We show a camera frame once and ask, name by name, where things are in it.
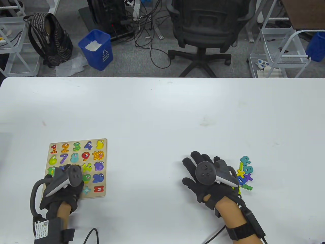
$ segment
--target black glove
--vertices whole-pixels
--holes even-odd
[[[67,164],[64,167],[64,170],[67,170],[67,168],[70,166],[70,164]],[[52,178],[50,174],[46,175],[45,178]],[[40,209],[47,209],[46,218],[47,219],[54,219],[57,217],[58,209],[62,202],[66,202],[71,206],[71,212],[74,212],[77,209],[77,202],[80,198],[82,189],[84,187],[84,182],[82,181],[79,186],[72,187],[71,185],[68,185],[66,188],[62,188],[58,190],[56,193],[49,197],[43,196]]]
[[[206,155],[206,154],[201,155],[197,151],[192,152],[191,157],[194,159],[194,161],[197,165],[203,161],[208,161],[208,162],[213,163],[208,155]],[[221,160],[221,161],[219,161],[219,160],[220,160],[219,157],[215,157],[213,159],[214,165],[217,168],[228,167],[229,171],[231,171],[231,175],[233,177],[237,178],[234,168],[232,168],[231,166],[227,166],[223,160]],[[192,160],[186,157],[185,159],[183,159],[183,165],[187,168],[187,170],[189,171],[189,173],[191,174],[191,176],[194,179],[194,181],[193,181],[190,178],[184,178],[183,184],[186,185],[190,190],[192,190],[196,194],[197,200],[199,203],[204,202],[203,198],[206,195],[210,194],[211,197],[209,198],[209,200],[207,202],[204,202],[204,203],[208,208],[210,208],[212,210],[215,208],[216,203],[219,202],[225,196],[227,196],[229,199],[231,199],[232,201],[236,202],[239,205],[242,205],[242,206],[245,205],[244,201],[242,201],[242,199],[238,197],[238,196],[240,196],[240,195],[238,195],[238,190],[239,190],[238,187],[236,187],[234,190],[234,189],[232,189],[231,186],[228,186],[223,183],[220,183],[220,184],[214,183],[212,185],[203,185],[196,179],[196,176],[195,176],[196,165],[194,165],[192,163]]]

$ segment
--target office chair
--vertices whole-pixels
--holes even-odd
[[[206,55],[207,48],[220,48],[227,52],[237,45],[238,34],[254,16],[256,0],[167,0],[167,10],[173,22],[173,33],[178,45],[198,48],[196,54],[169,50],[168,57],[192,60],[179,77],[185,77],[196,66],[202,67],[210,77],[217,77],[208,62],[225,60],[231,64],[231,54]]]

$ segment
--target blue trash bin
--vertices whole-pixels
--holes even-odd
[[[96,51],[86,49],[86,46],[92,41],[97,41],[101,44]],[[92,30],[78,43],[78,46],[83,51],[89,65],[97,70],[102,71],[113,61],[111,36],[105,32]]]
[[[325,58],[325,32],[317,32],[309,42],[306,54],[311,60],[321,62]]]

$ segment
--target purple letter x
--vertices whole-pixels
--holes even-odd
[[[246,181],[252,181],[252,180],[253,180],[253,178],[251,177],[251,174],[244,175],[244,179],[245,179]]]

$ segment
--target backpack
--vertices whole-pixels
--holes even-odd
[[[29,23],[29,41],[44,59],[44,65],[52,68],[70,59],[73,49],[71,39],[53,14],[35,13],[25,16],[24,20]],[[35,41],[32,30],[41,47]]]

